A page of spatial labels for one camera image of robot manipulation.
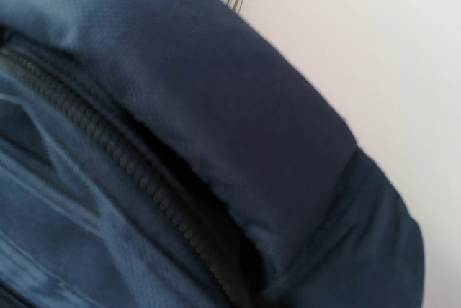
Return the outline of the navy blue student backpack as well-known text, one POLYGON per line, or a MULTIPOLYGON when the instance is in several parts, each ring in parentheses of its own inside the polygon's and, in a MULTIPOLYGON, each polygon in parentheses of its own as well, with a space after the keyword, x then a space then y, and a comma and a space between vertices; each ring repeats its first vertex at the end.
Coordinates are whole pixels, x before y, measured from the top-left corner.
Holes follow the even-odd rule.
POLYGON ((221 0, 1 0, 3 307, 420 307, 345 121, 221 0))

